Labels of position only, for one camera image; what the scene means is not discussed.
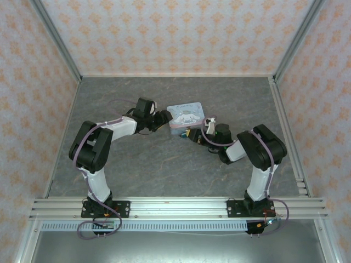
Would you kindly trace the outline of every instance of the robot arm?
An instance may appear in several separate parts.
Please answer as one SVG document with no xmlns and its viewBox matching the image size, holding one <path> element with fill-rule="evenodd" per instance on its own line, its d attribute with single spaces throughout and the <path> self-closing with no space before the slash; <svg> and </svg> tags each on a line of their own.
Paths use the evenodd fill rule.
<svg viewBox="0 0 351 263">
<path fill-rule="evenodd" d="M 101 210 L 101 207 L 96 203 L 97 200 L 95 200 L 92 193 L 94 193 L 98 201 L 106 204 L 108 207 L 111 207 L 112 204 L 112 193 L 107 186 L 104 172 L 111 143 L 123 136 L 136 134 L 144 128 L 155 132 L 172 120 L 172 115 L 168 111 L 156 112 L 156 108 L 156 102 L 139 98 L 136 107 L 130 109 L 128 114 L 121 119 L 106 122 L 104 126 L 91 133 L 88 140 L 84 142 L 77 156 L 76 166 L 86 174 L 84 177 L 88 180 L 91 189 L 88 192 L 87 199 L 89 203 L 97 207 L 97 210 Z M 71 160 L 74 159 L 77 149 L 87 133 L 100 124 L 90 121 L 85 121 L 82 124 L 69 151 Z"/>
<path fill-rule="evenodd" d="M 192 141 L 207 146 L 211 153 L 217 153 L 225 164 L 231 164 L 248 156 L 253 164 L 251 182 L 244 194 L 245 199 L 242 204 L 244 207 L 240 209 L 238 215 L 243 216 L 242 211 L 244 210 L 248 216 L 262 216 L 264 209 L 271 210 L 271 201 L 267 199 L 269 186 L 274 171 L 287 154 L 284 143 L 263 124 L 254 127 L 252 131 L 243 131 L 237 134 L 238 140 L 235 142 L 231 139 L 231 132 L 227 124 L 217 124 L 214 128 L 213 125 L 214 120 L 207 119 L 205 121 L 205 126 L 208 127 L 206 136 L 215 144 L 211 144 L 203 138 L 200 129 L 188 130 L 187 136 Z M 261 138 L 272 154 L 273 171 L 270 171 L 271 160 L 268 152 L 254 134 Z M 232 145 L 229 147 L 220 146 L 230 143 Z"/>
</svg>

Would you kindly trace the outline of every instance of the patterned wallpaper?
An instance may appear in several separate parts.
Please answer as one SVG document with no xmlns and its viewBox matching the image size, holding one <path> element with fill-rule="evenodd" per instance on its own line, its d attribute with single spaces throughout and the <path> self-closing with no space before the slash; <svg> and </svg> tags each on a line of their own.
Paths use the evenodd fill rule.
<svg viewBox="0 0 351 263">
<path fill-rule="evenodd" d="M 272 75 L 313 0 L 44 0 L 83 75 Z"/>
<path fill-rule="evenodd" d="M 28 0 L 0 1 L 0 262 L 13 262 L 76 89 Z"/>
<path fill-rule="evenodd" d="M 327 197 L 351 259 L 350 1 L 325 3 L 279 88 L 313 194 Z"/>
</svg>

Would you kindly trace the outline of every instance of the aluminum frame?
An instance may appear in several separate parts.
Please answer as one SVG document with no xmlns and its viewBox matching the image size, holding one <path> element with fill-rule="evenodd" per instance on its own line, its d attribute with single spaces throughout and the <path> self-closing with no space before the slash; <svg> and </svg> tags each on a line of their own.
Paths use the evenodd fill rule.
<svg viewBox="0 0 351 263">
<path fill-rule="evenodd" d="M 323 6 L 325 0 L 315 0 L 310 9 L 307 12 L 306 17 L 304 18 L 300 28 L 297 30 L 296 35 L 294 36 L 289 48 L 287 49 L 284 57 L 282 58 L 278 69 L 276 71 L 275 81 L 279 83 L 279 80 L 282 79 L 285 70 L 287 69 L 288 65 L 290 64 L 292 58 L 294 57 L 296 51 L 298 50 L 302 40 L 304 39 L 305 35 L 307 34 L 308 30 L 310 29 L 313 21 L 319 14 L 319 10 Z"/>
<path fill-rule="evenodd" d="M 29 220 L 81 220 L 82 200 L 77 198 L 37 199 L 34 202 Z M 124 220 L 228 220 L 227 200 L 229 197 L 119 197 L 129 200 L 129 218 Z M 281 197 L 290 210 L 290 219 L 327 218 L 328 210 L 323 198 Z M 275 210 L 282 218 L 286 216 L 285 207 L 274 202 Z M 250 220 L 252 218 L 235 218 Z"/>
<path fill-rule="evenodd" d="M 287 114 L 283 105 L 283 101 L 279 92 L 279 87 L 278 84 L 274 81 L 273 77 L 269 78 L 269 85 L 270 89 L 273 95 L 273 100 L 275 103 L 275 107 L 278 113 L 281 129 L 283 131 L 283 136 L 285 139 L 286 143 L 286 148 L 289 153 L 292 169 L 295 174 L 295 178 L 297 180 L 297 183 L 303 182 L 305 184 L 305 191 L 307 192 L 307 195 L 309 197 L 313 196 L 312 193 L 312 187 L 310 183 L 308 182 L 308 179 L 306 177 L 306 173 L 304 171 L 304 168 L 302 166 L 302 162 L 299 157 L 299 153 L 295 144 L 295 140 L 292 135 L 292 131 L 289 125 L 289 121 L 287 118 Z"/>
<path fill-rule="evenodd" d="M 30 213 L 30 221 L 27 227 L 27 234 L 20 246 L 16 263 L 31 262 L 41 224 L 45 220 L 49 221 L 81 221 L 80 217 L 82 200 L 84 197 L 76 198 L 46 198 L 36 199 Z M 252 218 L 228 218 L 227 197 L 126 197 L 120 200 L 131 201 L 130 218 L 128 221 L 228 221 L 228 220 L 249 220 Z M 280 198 L 284 200 L 290 209 L 290 220 L 311 219 L 314 220 L 317 230 L 325 219 L 329 218 L 328 210 L 325 207 L 323 198 L 310 197 L 290 197 Z M 282 219 L 286 216 L 285 207 L 275 202 L 275 210 L 282 214 Z M 336 259 L 335 245 L 330 241 L 330 232 L 320 231 L 320 243 L 326 258 L 326 262 L 342 262 Z"/>
<path fill-rule="evenodd" d="M 44 23 L 48 33 L 50 34 L 52 40 L 56 44 L 57 48 L 59 49 L 63 59 L 65 60 L 67 67 L 70 69 L 73 77 L 77 81 L 81 81 L 82 75 L 80 74 L 77 65 L 75 64 L 71 54 L 69 53 L 68 49 L 64 41 L 62 40 L 59 31 L 56 29 L 53 21 L 51 20 L 46 8 L 41 0 L 29 0 L 32 3 L 35 11 L 37 12 L 38 16 L 41 18 L 42 22 Z"/>
</svg>

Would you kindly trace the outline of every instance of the gray marble floor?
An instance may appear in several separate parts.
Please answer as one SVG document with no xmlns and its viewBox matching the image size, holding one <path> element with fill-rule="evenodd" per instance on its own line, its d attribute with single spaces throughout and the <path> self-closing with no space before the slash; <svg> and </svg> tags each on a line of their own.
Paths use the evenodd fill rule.
<svg viewBox="0 0 351 263">
<path fill-rule="evenodd" d="M 82 175 L 68 158 L 69 148 L 84 121 L 104 122 L 125 113 L 144 96 L 158 102 L 158 109 L 201 102 L 205 116 L 216 114 L 233 134 L 264 123 L 282 140 L 282 130 L 266 78 L 136 77 L 83 78 L 68 126 L 50 196 L 85 196 Z M 252 164 L 244 158 L 222 164 L 206 147 L 171 135 L 164 126 L 148 136 L 132 135 L 114 141 L 105 166 L 114 196 L 233 196 L 241 197 L 250 183 Z M 298 189 L 289 157 L 276 171 L 272 196 L 296 196 Z"/>
</svg>

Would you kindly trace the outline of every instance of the metal panel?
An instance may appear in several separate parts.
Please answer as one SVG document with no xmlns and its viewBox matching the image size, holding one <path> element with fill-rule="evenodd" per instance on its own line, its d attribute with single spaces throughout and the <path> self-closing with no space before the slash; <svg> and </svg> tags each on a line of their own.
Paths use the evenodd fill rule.
<svg viewBox="0 0 351 263">
<path fill-rule="evenodd" d="M 292 60 L 295 52 L 299 48 L 304 36 L 307 34 L 309 28 L 311 27 L 311 24 L 313 23 L 314 19 L 317 17 L 319 10 L 324 4 L 324 2 L 325 0 L 315 0 L 311 8 L 307 12 L 305 19 L 303 20 L 287 52 L 285 53 L 283 59 L 281 60 L 280 65 L 278 66 L 277 72 L 274 76 L 276 83 L 278 83 L 279 80 L 282 79 L 282 76 L 285 70 L 287 69 L 290 61 Z"/>
<path fill-rule="evenodd" d="M 277 225 L 269 226 L 268 231 Z M 36 262 L 260 262 L 323 263 L 313 221 L 297 220 L 274 233 L 250 238 L 243 232 L 120 232 L 84 241 L 74 232 L 42 232 Z"/>
<path fill-rule="evenodd" d="M 74 76 L 74 78 L 77 81 L 80 82 L 82 79 L 82 76 L 79 73 L 79 70 L 78 70 L 75 62 L 73 61 L 73 58 L 71 57 L 68 49 L 66 48 L 65 43 L 61 39 L 58 30 L 56 29 L 48 12 L 46 11 L 44 4 L 42 3 L 41 0 L 30 0 L 30 2 L 32 3 L 34 9 L 36 10 L 38 16 L 42 19 L 46 29 L 48 30 L 52 40 L 54 41 L 54 43 L 58 47 L 63 59 L 65 60 L 68 68 L 70 69 L 72 75 Z"/>
</svg>

